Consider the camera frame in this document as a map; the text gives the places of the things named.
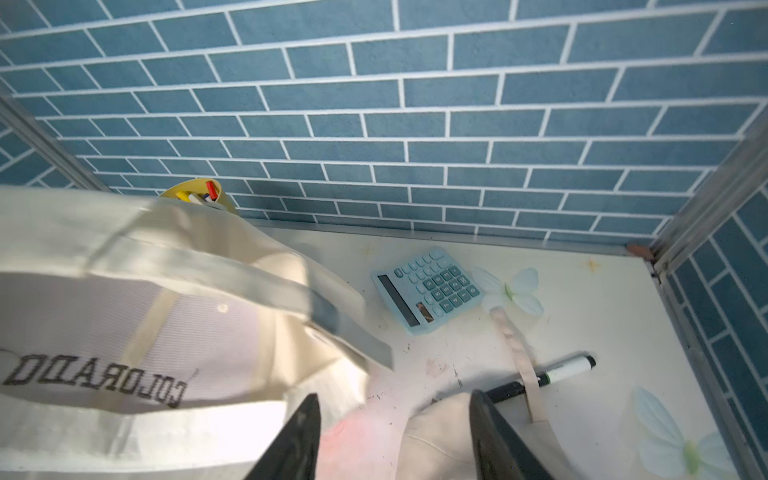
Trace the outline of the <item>yellow pen cup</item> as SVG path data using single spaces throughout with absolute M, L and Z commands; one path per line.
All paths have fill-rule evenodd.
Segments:
M 210 178 L 198 178 L 179 183 L 161 194 L 161 197 L 197 205 L 208 206 L 236 214 L 236 207 L 223 190 L 221 183 Z

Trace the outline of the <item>black white marker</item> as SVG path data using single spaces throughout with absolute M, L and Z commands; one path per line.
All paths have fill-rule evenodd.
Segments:
M 536 380 L 539 387 L 548 386 L 589 372 L 596 364 L 596 359 L 591 355 L 577 355 L 560 364 L 552 365 L 548 370 L 537 372 Z M 525 393 L 526 387 L 521 380 L 514 380 L 485 392 L 494 404 L 507 401 Z

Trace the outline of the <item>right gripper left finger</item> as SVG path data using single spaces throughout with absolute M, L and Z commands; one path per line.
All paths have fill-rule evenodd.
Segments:
M 318 395 L 309 394 L 245 479 L 313 480 L 316 475 L 321 424 Z

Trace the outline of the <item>beige Colorado cap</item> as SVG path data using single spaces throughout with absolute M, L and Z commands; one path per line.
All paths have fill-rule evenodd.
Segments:
M 521 374 L 529 421 L 509 423 L 480 390 L 446 397 L 412 416 L 398 479 L 582 479 L 549 423 L 523 341 L 502 307 L 490 310 Z
M 309 394 L 321 433 L 393 365 L 362 296 L 241 217 L 1 190 L 1 475 L 245 479 Z

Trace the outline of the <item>light blue calculator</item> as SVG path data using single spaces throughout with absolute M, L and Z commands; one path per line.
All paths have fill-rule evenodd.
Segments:
M 425 335 L 479 306 L 483 290 L 444 249 L 422 251 L 371 275 L 395 319 L 411 335 Z

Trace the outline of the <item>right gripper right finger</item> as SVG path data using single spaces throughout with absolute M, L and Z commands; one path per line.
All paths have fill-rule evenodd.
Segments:
M 473 390 L 469 403 L 471 444 L 480 480 L 552 480 L 490 398 Z

